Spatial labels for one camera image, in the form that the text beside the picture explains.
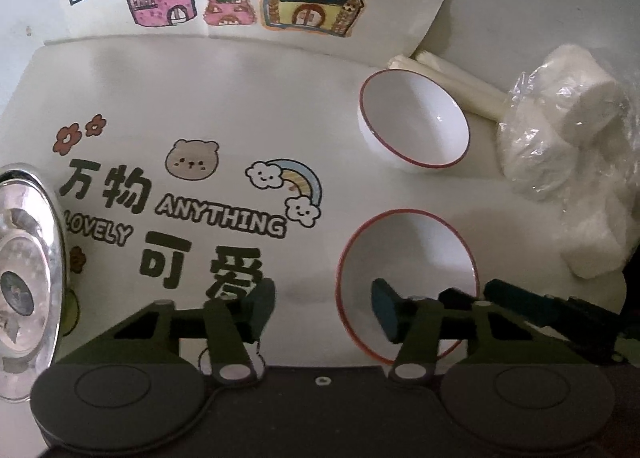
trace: red flower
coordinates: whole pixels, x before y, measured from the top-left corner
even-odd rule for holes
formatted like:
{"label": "red flower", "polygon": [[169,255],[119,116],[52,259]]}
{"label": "red flower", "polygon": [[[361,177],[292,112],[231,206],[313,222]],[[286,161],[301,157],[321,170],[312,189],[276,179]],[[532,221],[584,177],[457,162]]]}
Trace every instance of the red flower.
{"label": "red flower", "polygon": [[75,274],[80,274],[82,269],[84,269],[84,264],[86,263],[86,256],[82,249],[77,245],[71,249],[69,252],[69,267],[71,272]]}
{"label": "red flower", "polygon": [[102,129],[107,125],[107,120],[102,118],[102,115],[97,114],[93,119],[87,122],[86,136],[92,137],[93,135],[100,135]]}
{"label": "red flower", "polygon": [[77,145],[82,139],[82,131],[78,131],[79,129],[80,125],[78,123],[60,128],[56,135],[56,143],[53,145],[53,152],[66,155],[71,151],[71,146]]}

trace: chinese character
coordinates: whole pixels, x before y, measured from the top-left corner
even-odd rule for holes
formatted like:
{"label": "chinese character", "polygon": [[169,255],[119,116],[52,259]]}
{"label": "chinese character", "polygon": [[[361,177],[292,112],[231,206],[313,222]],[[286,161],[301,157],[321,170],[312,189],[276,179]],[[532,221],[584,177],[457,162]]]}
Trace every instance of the chinese character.
{"label": "chinese character", "polygon": [[262,281],[260,249],[219,246],[216,254],[218,259],[211,260],[211,273],[216,281],[207,291],[207,296],[223,299],[244,297]]}
{"label": "chinese character", "polygon": [[[144,178],[142,173],[142,169],[137,167],[127,177],[127,166],[125,164],[121,164],[119,167],[112,167],[104,181],[105,185],[111,185],[111,189],[102,191],[102,196],[107,199],[105,207],[110,209],[115,200],[116,203],[124,204],[124,207],[130,208],[133,214],[142,213],[145,210],[146,199],[149,198],[149,193],[151,192],[151,181],[148,178]],[[120,193],[122,184],[127,189]],[[140,197],[138,197],[138,193],[129,191],[134,184],[142,188]]]}
{"label": "chinese character", "polygon": [[[146,234],[145,242],[174,250],[171,257],[169,276],[164,278],[162,285],[166,289],[176,289],[180,283],[184,253],[188,253],[191,250],[191,242],[156,231],[149,231]],[[165,264],[164,254],[159,251],[145,249],[142,252],[142,261],[140,261],[140,274],[151,278],[159,278],[164,272]]]}
{"label": "chinese character", "polygon": [[87,175],[82,171],[84,169],[87,171],[98,171],[100,170],[100,164],[98,164],[98,162],[83,161],[82,159],[72,159],[71,162],[69,162],[69,167],[74,167],[76,170],[68,182],[60,188],[60,196],[65,196],[73,189],[76,182],[80,182],[81,187],[76,193],[76,198],[82,200],[91,185],[91,175]]}

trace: plastic wrap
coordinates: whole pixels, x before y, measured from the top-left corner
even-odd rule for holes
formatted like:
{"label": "plastic wrap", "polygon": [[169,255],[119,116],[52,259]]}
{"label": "plastic wrap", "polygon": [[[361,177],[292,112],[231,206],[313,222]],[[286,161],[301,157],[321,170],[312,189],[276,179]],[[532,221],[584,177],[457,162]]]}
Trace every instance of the plastic wrap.
{"label": "plastic wrap", "polygon": [[638,244],[639,76],[610,56],[562,45],[518,80],[499,125],[505,176],[519,193],[562,204],[556,238],[581,278],[622,268]]}

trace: cartoon bear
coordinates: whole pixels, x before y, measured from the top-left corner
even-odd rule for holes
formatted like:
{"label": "cartoon bear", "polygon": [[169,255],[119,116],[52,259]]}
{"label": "cartoon bear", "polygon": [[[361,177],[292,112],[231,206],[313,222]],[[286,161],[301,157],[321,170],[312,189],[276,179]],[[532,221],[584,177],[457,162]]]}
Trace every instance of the cartoon bear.
{"label": "cartoon bear", "polygon": [[182,180],[204,180],[218,167],[218,143],[215,141],[185,141],[174,144],[164,161],[166,170]]}

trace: red rim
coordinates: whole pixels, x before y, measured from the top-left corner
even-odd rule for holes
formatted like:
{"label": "red rim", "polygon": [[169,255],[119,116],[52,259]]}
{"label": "red rim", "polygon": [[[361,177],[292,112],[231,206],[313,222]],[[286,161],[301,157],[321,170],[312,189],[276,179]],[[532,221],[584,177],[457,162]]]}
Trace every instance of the red rim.
{"label": "red rim", "polygon": [[[369,357],[372,357],[377,361],[380,361],[384,364],[389,364],[389,365],[392,365],[394,362],[391,359],[387,359],[382,355],[380,355],[379,353],[374,352],[371,348],[369,348],[365,344],[365,342],[362,341],[357,336],[353,327],[349,323],[349,320],[347,319],[347,315],[344,312],[344,305],[342,304],[342,270],[344,268],[344,262],[346,261],[347,255],[349,254],[351,247],[353,246],[356,239],[358,239],[358,237],[362,234],[362,232],[365,229],[372,226],[375,222],[382,220],[383,218],[386,218],[387,216],[391,216],[393,214],[400,214],[400,213],[415,213],[415,214],[420,214],[423,216],[427,216],[428,218],[434,219],[440,222],[442,225],[444,225],[456,236],[456,238],[458,238],[460,243],[462,243],[462,246],[465,248],[466,253],[469,255],[469,260],[471,261],[471,266],[474,270],[474,278],[476,278],[476,296],[480,295],[480,280],[478,278],[478,268],[476,267],[476,261],[474,260],[473,254],[471,254],[471,250],[469,249],[466,242],[462,239],[462,236],[460,236],[458,231],[456,231],[451,225],[449,225],[439,216],[436,216],[426,211],[422,211],[420,209],[390,209],[364,222],[360,226],[360,228],[356,232],[354,232],[351,238],[349,238],[349,241],[347,242],[346,247],[343,249],[342,254],[340,255],[340,261],[338,263],[338,270],[336,273],[336,280],[335,280],[335,304],[338,308],[338,315],[340,316],[340,321],[342,321],[342,325],[344,326],[345,330],[347,330],[347,333],[349,334],[353,342],[356,343],[356,346],[360,348],[362,351],[364,351],[364,353],[366,353]],[[438,355],[438,359],[442,359],[443,357],[446,357],[447,355],[449,355],[453,350],[455,350],[460,345],[460,343],[462,343],[462,341],[460,340],[454,343],[451,346],[451,348],[446,350],[446,352],[442,353],[441,355]]]}
{"label": "red rim", "polygon": [[[456,106],[460,110],[460,113],[462,114],[462,116],[465,119],[466,131],[468,133],[465,151],[462,153],[462,155],[459,156],[459,158],[457,158],[453,162],[447,162],[447,164],[426,164],[425,162],[418,162],[418,161],[415,161],[414,159],[412,159],[410,157],[407,157],[406,155],[402,155],[402,153],[397,151],[395,148],[391,147],[389,144],[387,144],[385,142],[385,140],[382,137],[380,137],[378,132],[371,125],[371,122],[369,121],[369,118],[367,117],[367,113],[364,111],[364,104],[362,102],[362,98],[364,96],[364,90],[367,87],[367,84],[369,83],[369,81],[371,81],[371,79],[373,79],[375,76],[379,76],[380,74],[384,74],[386,72],[408,72],[409,74],[414,74],[415,76],[424,77],[425,79],[427,79],[427,80],[431,81],[432,83],[434,83],[434,85],[436,85],[438,88],[440,88],[444,93],[446,93],[451,98],[451,100],[456,104]],[[413,165],[418,165],[420,167],[428,167],[430,169],[444,169],[445,167],[451,167],[452,165],[458,164],[462,159],[465,158],[465,155],[467,154],[467,152],[469,151],[469,147],[471,146],[471,130],[469,129],[469,121],[467,120],[466,115],[462,112],[462,109],[460,109],[460,106],[458,105],[456,100],[453,99],[451,97],[451,95],[449,94],[449,92],[444,90],[444,88],[442,86],[440,86],[438,83],[436,83],[433,79],[430,79],[429,77],[424,76],[423,74],[418,74],[417,72],[412,72],[411,70],[405,70],[404,68],[394,68],[394,69],[385,68],[384,70],[379,70],[375,74],[371,74],[369,77],[367,77],[366,81],[360,87],[360,113],[362,114],[362,118],[364,119],[364,122],[367,125],[367,128],[369,128],[369,131],[380,142],[380,144],[385,146],[386,149],[391,151],[391,153],[393,153],[397,157],[400,157],[403,161],[409,162],[410,164],[413,164]]]}

